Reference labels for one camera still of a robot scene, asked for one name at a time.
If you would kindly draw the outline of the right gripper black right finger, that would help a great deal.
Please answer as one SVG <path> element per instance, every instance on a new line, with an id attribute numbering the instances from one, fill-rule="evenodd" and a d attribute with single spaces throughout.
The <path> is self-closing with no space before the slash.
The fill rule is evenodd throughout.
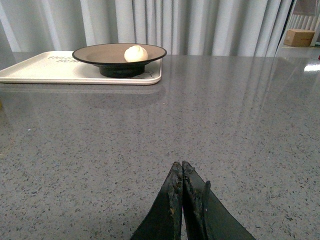
<path id="1" fill-rule="evenodd" d="M 183 214 L 189 240 L 253 240 L 187 161 L 183 170 Z"/>

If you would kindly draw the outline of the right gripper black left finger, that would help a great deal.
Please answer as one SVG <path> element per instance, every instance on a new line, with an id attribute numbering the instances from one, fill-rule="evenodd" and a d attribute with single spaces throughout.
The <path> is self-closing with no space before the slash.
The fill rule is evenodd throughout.
<path id="1" fill-rule="evenodd" d="M 183 169 L 174 162 L 132 240 L 179 240 L 182 228 Z"/>

